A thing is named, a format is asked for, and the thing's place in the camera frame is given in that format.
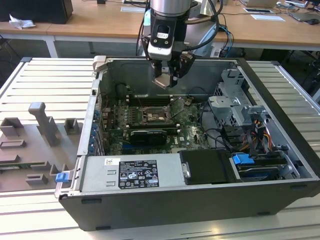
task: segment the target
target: sticker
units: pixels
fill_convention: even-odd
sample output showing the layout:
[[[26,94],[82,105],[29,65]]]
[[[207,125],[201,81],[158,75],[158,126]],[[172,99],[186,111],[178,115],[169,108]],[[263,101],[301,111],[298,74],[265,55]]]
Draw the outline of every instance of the sticker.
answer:
[[[119,188],[138,189],[159,187],[158,167],[156,160],[120,161]]]
[[[169,34],[164,32],[158,32],[156,36],[160,39],[167,39],[169,37]]]
[[[104,165],[119,165],[121,158],[105,158]]]

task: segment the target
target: wooden desk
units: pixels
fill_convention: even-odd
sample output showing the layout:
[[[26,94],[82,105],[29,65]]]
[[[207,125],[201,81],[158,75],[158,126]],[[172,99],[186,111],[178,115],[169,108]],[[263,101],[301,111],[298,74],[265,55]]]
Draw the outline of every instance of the wooden desk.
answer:
[[[72,0],[72,4],[74,11],[67,24],[36,23],[35,28],[19,30],[0,22],[0,34],[9,39],[44,40],[53,58],[58,57],[55,41],[136,42],[143,13],[121,12],[122,4],[118,2],[97,4],[95,0]],[[247,12],[242,4],[237,4],[229,0],[222,11],[240,14],[225,15],[228,29],[234,35],[234,47],[320,51],[320,25],[298,22],[286,14],[278,14],[285,21],[255,20],[250,14],[241,15]],[[226,40],[226,34],[219,32],[214,49],[220,49]]]
[[[52,24],[46,31],[56,36],[137,38],[144,17],[140,12],[121,12],[122,4],[72,0],[73,14],[67,24]]]
[[[228,5],[223,7],[223,13],[240,14],[247,13],[244,5],[237,6],[237,1],[229,0]],[[320,25],[310,25],[299,22],[287,14],[277,14],[285,21],[255,20],[250,14],[247,15],[225,15],[227,26],[234,35],[234,42],[237,44],[264,44],[264,45],[289,45],[289,46],[314,46],[320,47]],[[220,32],[216,41],[223,41]]]

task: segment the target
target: floor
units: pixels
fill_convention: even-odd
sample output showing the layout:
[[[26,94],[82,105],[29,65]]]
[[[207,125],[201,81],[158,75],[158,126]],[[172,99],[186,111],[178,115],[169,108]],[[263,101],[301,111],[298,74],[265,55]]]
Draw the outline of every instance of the floor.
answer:
[[[21,57],[38,57],[49,58],[49,51],[46,43],[41,40],[9,40],[9,44]],[[93,58],[95,55],[107,56],[134,56],[134,43],[103,43],[94,42],[93,47],[95,53],[90,53],[89,44],[87,42],[71,42],[57,41],[56,48],[62,58]],[[244,49],[246,60],[259,60],[262,49]],[[233,48],[229,57],[240,57],[243,49]],[[20,59],[3,43],[0,49],[0,86],[7,80]],[[308,64],[312,58],[300,51],[295,51],[289,60],[283,61],[282,66],[291,74],[291,76],[299,83],[304,83],[303,87],[307,89],[316,72],[312,72]]]

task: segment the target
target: white desk leg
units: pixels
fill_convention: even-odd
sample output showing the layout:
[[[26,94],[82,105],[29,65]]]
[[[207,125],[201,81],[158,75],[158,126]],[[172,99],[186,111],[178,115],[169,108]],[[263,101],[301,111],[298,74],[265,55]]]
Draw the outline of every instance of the white desk leg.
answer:
[[[91,54],[94,54],[95,53],[95,49],[94,49],[94,44],[92,41],[89,41],[89,51]]]
[[[224,42],[213,42],[210,58],[218,58],[224,45]]]
[[[46,46],[48,47],[50,57],[51,58],[58,58],[58,53],[55,46],[55,38],[54,36],[45,36],[43,40],[46,42]]]

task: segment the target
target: motherboard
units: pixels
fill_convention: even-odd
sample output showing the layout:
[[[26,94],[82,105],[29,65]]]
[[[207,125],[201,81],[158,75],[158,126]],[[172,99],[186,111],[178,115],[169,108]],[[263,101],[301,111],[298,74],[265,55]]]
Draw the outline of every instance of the motherboard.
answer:
[[[169,154],[209,149],[192,97],[108,100],[103,140],[108,155]]]

